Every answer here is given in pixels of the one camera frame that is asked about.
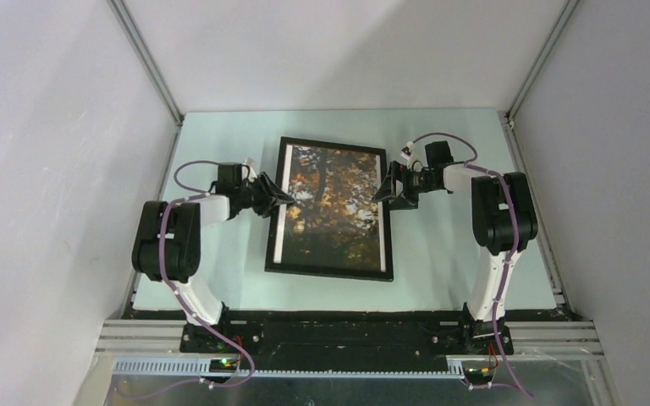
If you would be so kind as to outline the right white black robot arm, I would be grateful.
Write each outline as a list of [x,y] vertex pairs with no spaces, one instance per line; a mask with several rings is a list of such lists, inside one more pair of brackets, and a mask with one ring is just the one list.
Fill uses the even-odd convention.
[[389,163],[372,199],[392,210],[414,210],[425,193],[470,196],[471,230],[481,251],[458,340],[466,352],[479,354],[504,333],[504,302],[515,264],[538,234],[529,181],[522,172],[498,173],[472,159],[457,162],[446,141],[427,144],[424,160],[416,157],[415,145],[410,141],[401,150],[404,161]]

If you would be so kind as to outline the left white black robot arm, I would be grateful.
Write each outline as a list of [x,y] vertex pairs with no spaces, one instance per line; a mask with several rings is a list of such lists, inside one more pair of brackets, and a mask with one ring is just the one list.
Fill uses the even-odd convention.
[[[209,189],[183,184],[179,174],[187,167],[206,164],[217,168]],[[233,328],[220,321],[225,304],[206,283],[197,283],[201,263],[201,230],[227,222],[243,210],[269,218],[295,199],[280,189],[266,173],[255,170],[251,159],[242,163],[208,160],[187,162],[174,172],[175,183],[191,196],[170,202],[144,203],[131,251],[134,270],[148,280],[162,283],[180,304],[191,324],[205,325],[201,341],[213,352],[223,352],[234,341]]]

